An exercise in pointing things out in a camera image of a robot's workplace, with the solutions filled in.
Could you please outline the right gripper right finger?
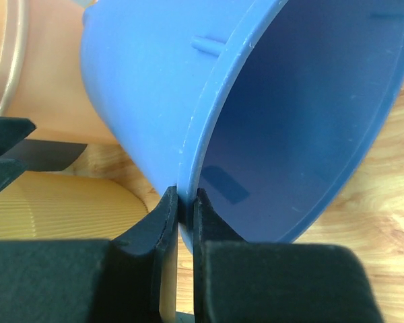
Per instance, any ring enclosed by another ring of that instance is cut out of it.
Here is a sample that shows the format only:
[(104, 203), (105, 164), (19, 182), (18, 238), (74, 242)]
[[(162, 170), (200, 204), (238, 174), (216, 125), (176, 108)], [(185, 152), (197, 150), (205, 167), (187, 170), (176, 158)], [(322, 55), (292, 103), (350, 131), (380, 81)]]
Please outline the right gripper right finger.
[(382, 322), (362, 263), (332, 244), (250, 243), (204, 190), (193, 207), (197, 322)]

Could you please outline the orange plastic bucket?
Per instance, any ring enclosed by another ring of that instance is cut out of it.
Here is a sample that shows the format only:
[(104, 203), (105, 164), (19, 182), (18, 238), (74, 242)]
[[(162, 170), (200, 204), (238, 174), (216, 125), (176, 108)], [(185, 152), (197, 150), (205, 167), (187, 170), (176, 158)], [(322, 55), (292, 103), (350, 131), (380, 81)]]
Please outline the orange plastic bucket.
[(76, 1), (0, 1), (0, 116), (28, 118), (31, 139), (116, 144), (79, 70)]

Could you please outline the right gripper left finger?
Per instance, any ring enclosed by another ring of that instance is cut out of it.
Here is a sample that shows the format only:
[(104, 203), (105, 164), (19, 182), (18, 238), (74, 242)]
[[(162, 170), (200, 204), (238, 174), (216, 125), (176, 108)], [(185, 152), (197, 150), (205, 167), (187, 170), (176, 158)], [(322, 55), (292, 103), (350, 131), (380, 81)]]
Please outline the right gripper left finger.
[(178, 195), (113, 240), (0, 241), (0, 322), (173, 322)]

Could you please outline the blue plastic bucket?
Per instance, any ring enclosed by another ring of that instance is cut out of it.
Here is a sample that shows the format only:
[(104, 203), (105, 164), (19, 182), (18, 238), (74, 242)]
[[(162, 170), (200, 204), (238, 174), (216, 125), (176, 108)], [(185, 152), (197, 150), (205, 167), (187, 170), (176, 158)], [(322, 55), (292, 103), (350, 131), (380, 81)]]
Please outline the blue plastic bucket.
[(327, 208), (404, 82), (404, 1), (99, 1), (83, 15), (90, 102), (185, 245), (206, 190), (249, 242), (291, 242)]

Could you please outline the yellow slotted plastic basket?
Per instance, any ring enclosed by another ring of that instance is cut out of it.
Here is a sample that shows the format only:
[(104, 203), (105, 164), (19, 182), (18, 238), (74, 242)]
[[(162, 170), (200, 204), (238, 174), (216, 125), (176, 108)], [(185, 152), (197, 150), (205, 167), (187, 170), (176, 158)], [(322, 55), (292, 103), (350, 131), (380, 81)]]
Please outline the yellow slotted plastic basket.
[(113, 181), (25, 172), (0, 192), (0, 240), (113, 239), (146, 215)]

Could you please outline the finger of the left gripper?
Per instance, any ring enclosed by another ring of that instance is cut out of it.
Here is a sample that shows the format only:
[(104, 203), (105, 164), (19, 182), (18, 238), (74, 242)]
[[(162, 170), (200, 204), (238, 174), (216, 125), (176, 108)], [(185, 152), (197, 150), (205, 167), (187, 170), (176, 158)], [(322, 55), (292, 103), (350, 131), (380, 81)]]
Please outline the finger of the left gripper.
[(21, 176), (26, 169), (27, 166), (22, 161), (0, 158), (0, 192)]
[(0, 116), (0, 157), (36, 129), (27, 118)]

